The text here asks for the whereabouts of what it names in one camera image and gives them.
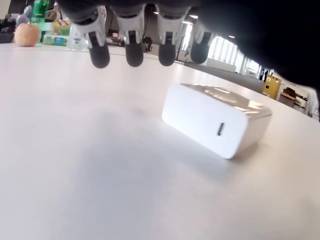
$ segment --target plastic bottle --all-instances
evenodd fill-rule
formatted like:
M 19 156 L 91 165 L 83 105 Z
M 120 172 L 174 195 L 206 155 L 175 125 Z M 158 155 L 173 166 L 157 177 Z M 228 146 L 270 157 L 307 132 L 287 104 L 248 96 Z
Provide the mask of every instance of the plastic bottle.
M 105 6 L 100 6 L 101 15 L 103 17 L 104 23 L 106 23 L 107 19 L 107 10 Z M 81 36 L 81 33 L 77 29 L 77 26 L 74 24 L 71 24 L 70 27 L 70 34 L 69 34 L 69 40 L 67 44 L 68 48 L 70 50 L 76 50 L 76 51 L 85 51 L 88 49 L 88 44 L 86 43 L 86 40 Z
M 46 12 L 49 7 L 50 0 L 35 0 L 32 7 L 32 17 L 31 17 L 31 24 L 37 25 L 42 31 Z

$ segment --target tabletop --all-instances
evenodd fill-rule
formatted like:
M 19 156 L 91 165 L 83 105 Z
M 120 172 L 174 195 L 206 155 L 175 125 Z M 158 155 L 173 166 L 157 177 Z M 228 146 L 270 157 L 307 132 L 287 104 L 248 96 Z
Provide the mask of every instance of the tabletop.
M 318 240 L 320 124 L 262 94 L 124 49 L 0 44 L 0 239 Z M 221 86 L 273 111 L 226 160 L 161 119 L 172 82 Z

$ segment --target green bottle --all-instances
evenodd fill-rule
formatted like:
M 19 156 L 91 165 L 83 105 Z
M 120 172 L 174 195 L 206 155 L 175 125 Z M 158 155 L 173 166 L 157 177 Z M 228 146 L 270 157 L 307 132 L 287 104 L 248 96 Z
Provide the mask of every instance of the green bottle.
M 50 0 L 34 0 L 34 4 L 32 7 L 32 17 L 31 17 L 31 24 L 37 25 L 42 31 L 46 12 L 49 7 Z

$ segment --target black fingertip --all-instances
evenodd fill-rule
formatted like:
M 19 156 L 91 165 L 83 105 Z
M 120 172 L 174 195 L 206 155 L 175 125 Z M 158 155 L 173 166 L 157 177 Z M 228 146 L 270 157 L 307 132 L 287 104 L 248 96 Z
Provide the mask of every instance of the black fingertip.
M 207 44 L 198 44 L 196 40 L 194 40 L 190 53 L 192 61 L 196 64 L 203 64 L 208 58 L 209 48 L 210 46 Z
M 125 45 L 126 61 L 131 67 L 139 67 L 144 61 L 144 52 L 142 47 L 142 43 Z
M 176 45 L 160 44 L 159 61 L 163 66 L 171 66 L 176 58 Z
M 110 55 L 107 43 L 104 46 L 94 46 L 90 49 L 92 63 L 98 69 L 105 68 L 110 62 Z

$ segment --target cardboard box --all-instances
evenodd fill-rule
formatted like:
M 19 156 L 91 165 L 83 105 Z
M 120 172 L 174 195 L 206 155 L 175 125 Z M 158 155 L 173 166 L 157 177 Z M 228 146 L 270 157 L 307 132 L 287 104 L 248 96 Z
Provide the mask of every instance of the cardboard box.
M 282 80 L 272 75 L 267 75 L 262 89 L 262 94 L 269 98 L 276 99 Z

